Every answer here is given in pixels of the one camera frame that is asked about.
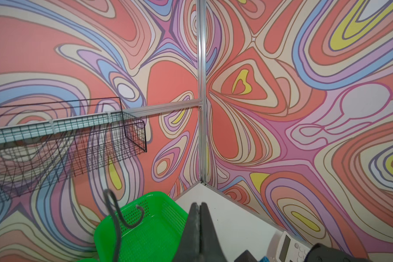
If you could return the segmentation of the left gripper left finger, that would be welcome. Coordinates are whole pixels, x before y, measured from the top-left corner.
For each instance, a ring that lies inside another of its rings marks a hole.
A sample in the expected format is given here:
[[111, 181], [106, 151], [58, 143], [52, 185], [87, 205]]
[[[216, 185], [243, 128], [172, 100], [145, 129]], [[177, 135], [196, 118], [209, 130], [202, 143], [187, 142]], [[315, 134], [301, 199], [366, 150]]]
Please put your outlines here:
[[191, 205], [174, 262], [197, 262], [200, 254], [200, 208]]

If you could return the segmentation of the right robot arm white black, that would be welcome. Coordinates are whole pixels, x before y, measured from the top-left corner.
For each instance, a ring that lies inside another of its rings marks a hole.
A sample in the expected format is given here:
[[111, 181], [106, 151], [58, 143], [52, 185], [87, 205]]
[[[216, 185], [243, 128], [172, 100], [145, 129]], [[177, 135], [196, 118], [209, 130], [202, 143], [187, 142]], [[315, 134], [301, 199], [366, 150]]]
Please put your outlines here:
[[[263, 257], [257, 261], [250, 251], [244, 251], [238, 256], [235, 262], [271, 262], [267, 257]], [[347, 253], [324, 246], [323, 244], [315, 244], [306, 255], [302, 262], [372, 262], [365, 258], [356, 258]]]

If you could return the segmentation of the white pink calculator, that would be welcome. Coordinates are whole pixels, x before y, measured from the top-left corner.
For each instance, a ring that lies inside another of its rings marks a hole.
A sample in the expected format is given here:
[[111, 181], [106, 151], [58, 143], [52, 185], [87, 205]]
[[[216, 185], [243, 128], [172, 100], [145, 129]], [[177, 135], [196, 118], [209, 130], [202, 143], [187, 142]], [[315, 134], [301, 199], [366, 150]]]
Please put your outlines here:
[[311, 248], [284, 231], [278, 240], [275, 261], [304, 262]]

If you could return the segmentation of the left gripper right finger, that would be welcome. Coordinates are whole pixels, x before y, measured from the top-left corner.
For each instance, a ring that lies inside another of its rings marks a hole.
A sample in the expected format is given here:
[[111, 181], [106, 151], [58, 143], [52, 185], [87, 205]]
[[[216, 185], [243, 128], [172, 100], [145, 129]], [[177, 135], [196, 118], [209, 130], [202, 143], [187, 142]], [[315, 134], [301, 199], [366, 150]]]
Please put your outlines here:
[[200, 262], [226, 262], [207, 203], [200, 205]]

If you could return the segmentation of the right green plastic basket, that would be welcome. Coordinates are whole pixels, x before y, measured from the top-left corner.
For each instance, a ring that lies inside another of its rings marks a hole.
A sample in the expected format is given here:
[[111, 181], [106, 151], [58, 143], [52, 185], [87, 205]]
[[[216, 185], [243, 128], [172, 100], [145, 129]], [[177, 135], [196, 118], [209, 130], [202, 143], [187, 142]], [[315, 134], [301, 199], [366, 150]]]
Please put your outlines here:
[[120, 207], [104, 191], [108, 215], [97, 226], [94, 242], [102, 262], [171, 262], [188, 217], [163, 192], [151, 192]]

